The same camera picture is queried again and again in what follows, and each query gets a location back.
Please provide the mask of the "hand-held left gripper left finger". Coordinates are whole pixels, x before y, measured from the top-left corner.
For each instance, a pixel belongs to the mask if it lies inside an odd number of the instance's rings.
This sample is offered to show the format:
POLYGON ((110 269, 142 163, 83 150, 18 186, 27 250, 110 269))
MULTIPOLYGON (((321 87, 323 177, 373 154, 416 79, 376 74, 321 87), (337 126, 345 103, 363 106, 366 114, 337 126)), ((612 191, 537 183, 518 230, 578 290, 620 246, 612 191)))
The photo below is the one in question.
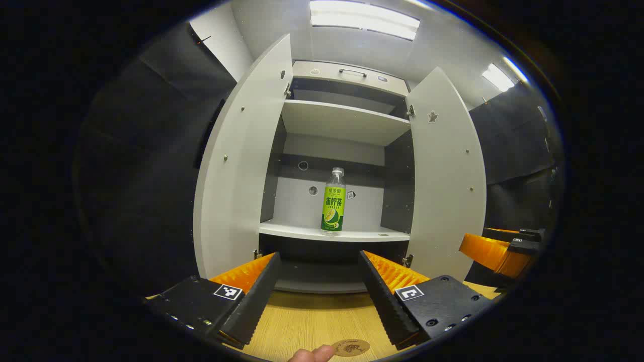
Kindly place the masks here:
POLYGON ((243 349, 251 342, 280 268, 280 253, 274 252, 211 279, 188 277, 147 299, 146 306, 202 342, 243 349))

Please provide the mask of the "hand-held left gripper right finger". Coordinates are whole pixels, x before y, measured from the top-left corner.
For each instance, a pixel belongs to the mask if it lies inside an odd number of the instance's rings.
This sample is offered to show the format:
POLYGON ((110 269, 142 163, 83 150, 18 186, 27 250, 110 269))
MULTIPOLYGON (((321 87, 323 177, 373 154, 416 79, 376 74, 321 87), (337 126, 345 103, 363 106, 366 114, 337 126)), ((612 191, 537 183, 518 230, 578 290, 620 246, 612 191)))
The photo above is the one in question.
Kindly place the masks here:
POLYGON ((389 341, 398 350, 455 334, 494 305, 454 277, 428 278, 367 250, 359 252, 358 265, 389 341))

